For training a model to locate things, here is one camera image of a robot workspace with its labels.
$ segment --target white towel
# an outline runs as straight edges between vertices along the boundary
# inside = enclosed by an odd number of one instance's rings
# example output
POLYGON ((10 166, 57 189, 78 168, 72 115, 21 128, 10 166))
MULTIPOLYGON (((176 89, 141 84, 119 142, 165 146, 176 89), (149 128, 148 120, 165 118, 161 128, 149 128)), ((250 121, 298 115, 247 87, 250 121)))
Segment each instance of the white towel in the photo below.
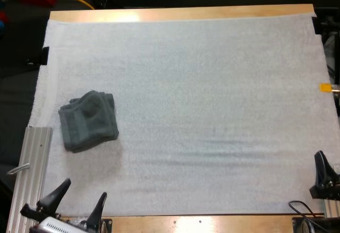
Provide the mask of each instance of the white towel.
POLYGON ((320 212, 313 155, 339 163, 340 135, 311 14, 147 23, 49 21, 30 125, 52 126, 45 190, 72 185, 59 212, 88 215, 320 212), (58 109, 112 93, 120 136, 63 148, 58 109))

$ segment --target gray cloth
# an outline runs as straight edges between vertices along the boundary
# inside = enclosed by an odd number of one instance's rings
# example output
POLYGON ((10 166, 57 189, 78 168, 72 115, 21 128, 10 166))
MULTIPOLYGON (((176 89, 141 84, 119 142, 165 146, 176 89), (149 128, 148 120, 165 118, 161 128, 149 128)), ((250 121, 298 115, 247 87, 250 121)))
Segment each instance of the gray cloth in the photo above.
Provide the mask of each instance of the gray cloth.
POLYGON ((59 110, 66 150, 81 152, 102 142, 116 140, 118 129, 112 94, 90 91, 59 110))

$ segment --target black clamp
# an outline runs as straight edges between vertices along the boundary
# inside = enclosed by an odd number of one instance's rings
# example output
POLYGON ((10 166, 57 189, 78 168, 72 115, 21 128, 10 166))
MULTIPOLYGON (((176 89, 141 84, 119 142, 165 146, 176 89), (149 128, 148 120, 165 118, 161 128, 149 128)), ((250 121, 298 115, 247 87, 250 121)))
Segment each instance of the black clamp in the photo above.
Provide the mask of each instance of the black clamp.
POLYGON ((32 67, 40 66, 40 65, 47 65, 48 52, 49 52, 49 47, 44 47, 41 50, 41 54, 38 57, 26 59, 26 65, 32 66, 32 67))
POLYGON ((328 163, 322 151, 315 155, 316 182, 309 189, 313 199, 340 200, 340 175, 328 163))
MULTIPOLYGON (((68 178, 57 189, 55 189, 50 194, 39 200, 36 209, 33 209, 28 204, 25 204, 21 209, 20 213, 29 219, 38 221, 39 223, 41 223, 48 217, 53 217, 60 220, 61 215, 56 213, 56 210, 65 193, 69 189, 70 185, 71 181, 68 178)), ((73 226, 76 226, 82 229, 84 232, 89 233, 110 232, 108 225, 106 224, 107 220, 103 220, 101 218, 106 197, 107 194, 106 192, 104 192, 101 195, 96 207, 92 211, 89 218, 86 221, 82 222, 81 225, 73 226)))

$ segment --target metal handle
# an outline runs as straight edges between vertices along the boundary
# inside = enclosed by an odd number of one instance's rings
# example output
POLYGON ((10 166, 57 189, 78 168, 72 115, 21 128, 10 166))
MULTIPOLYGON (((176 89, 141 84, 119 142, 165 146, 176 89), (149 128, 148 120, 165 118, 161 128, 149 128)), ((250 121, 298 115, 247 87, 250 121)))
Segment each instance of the metal handle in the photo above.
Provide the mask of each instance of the metal handle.
POLYGON ((8 171, 7 172, 7 175, 8 176, 13 176, 13 175, 16 175, 17 173, 19 173, 20 171, 24 170, 24 169, 29 169, 30 168, 30 164, 29 163, 26 163, 22 166, 18 166, 16 168, 13 168, 12 170, 8 171))

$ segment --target table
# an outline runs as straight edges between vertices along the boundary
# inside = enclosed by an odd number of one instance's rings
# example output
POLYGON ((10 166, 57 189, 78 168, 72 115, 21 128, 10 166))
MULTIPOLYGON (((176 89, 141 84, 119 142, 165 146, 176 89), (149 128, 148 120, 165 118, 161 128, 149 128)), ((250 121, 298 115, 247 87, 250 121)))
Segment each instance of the table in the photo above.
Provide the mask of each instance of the table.
MULTIPOLYGON (((244 18, 314 12, 313 5, 260 5, 132 10, 51 12, 50 19, 64 22, 145 22, 187 19, 244 18)), ((203 215, 112 217, 113 232, 293 232, 296 215, 203 215)))

